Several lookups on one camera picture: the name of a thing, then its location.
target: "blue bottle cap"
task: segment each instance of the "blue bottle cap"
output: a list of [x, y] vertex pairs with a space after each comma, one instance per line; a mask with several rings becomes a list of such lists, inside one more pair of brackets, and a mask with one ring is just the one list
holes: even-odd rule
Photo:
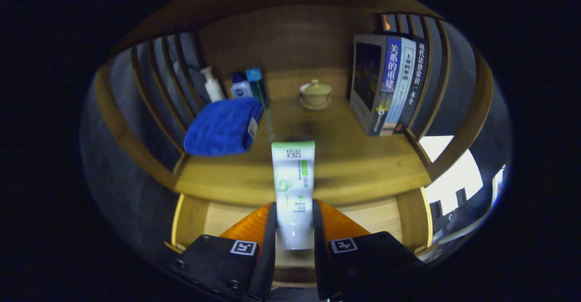
[[262, 72], [260, 72], [260, 67], [249, 68], [246, 70], [246, 78], [249, 81], [259, 81], [262, 79]]
[[239, 83], [241, 81], [244, 81], [244, 76], [241, 74], [241, 72], [235, 72], [232, 74], [232, 83]]

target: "blue towel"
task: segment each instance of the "blue towel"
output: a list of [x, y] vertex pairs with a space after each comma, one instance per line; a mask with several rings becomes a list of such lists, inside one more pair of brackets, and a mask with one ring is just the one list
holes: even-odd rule
[[254, 98], [222, 100], [206, 105], [183, 139], [187, 153], [206, 157], [244, 153], [251, 148], [248, 124], [258, 122], [261, 103]]

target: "towel label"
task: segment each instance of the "towel label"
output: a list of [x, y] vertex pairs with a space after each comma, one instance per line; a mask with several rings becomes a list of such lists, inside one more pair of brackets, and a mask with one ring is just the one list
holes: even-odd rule
[[251, 117], [251, 122], [248, 124], [248, 134], [251, 135], [252, 139], [254, 140], [256, 135], [256, 130], [258, 130], [258, 123], [254, 117]]

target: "book spine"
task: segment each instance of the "book spine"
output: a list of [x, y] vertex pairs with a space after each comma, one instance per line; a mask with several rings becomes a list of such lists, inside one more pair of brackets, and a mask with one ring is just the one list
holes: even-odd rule
[[378, 92], [378, 94], [380, 94], [379, 104], [375, 110], [373, 110], [373, 118], [368, 132], [368, 135], [370, 136], [380, 135], [382, 132], [382, 125], [384, 124], [385, 118], [388, 114], [389, 103], [386, 103], [386, 101], [391, 101], [390, 96], [394, 94], [398, 79], [401, 37], [388, 36], [386, 38], [385, 50], [384, 75], [381, 81], [381, 88]]
[[426, 80], [426, 72], [428, 70], [428, 55], [429, 44], [427, 40], [416, 39], [417, 55], [415, 58], [415, 68], [413, 72], [413, 80], [409, 88], [408, 95], [405, 99], [405, 106], [401, 111], [399, 122], [396, 125], [394, 133], [402, 133], [407, 128], [411, 116], [413, 115], [416, 106], [418, 105], [419, 95], [422, 93], [423, 84]]
[[390, 105], [388, 116], [385, 119], [386, 124], [393, 124], [392, 128], [395, 127], [396, 122], [398, 122], [400, 118], [401, 111], [405, 104], [405, 98], [407, 97], [409, 87], [411, 86], [415, 64], [415, 50], [416, 43], [414, 41], [401, 39], [400, 73], [396, 84], [396, 90], [394, 92], [394, 99]]
[[401, 59], [401, 37], [387, 37], [384, 78], [381, 82], [381, 91], [393, 93], [398, 83], [399, 60]]

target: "wooden shelf surface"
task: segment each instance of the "wooden shelf surface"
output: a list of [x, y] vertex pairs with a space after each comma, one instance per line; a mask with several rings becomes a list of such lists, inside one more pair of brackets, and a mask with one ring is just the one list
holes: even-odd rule
[[303, 109], [297, 99], [281, 99], [272, 101], [270, 110], [263, 113], [248, 153], [186, 157], [176, 171], [176, 192], [259, 207], [276, 199], [271, 143], [307, 140], [316, 144], [313, 198], [334, 207], [430, 184], [407, 138], [365, 135], [347, 99], [334, 98], [323, 111]]

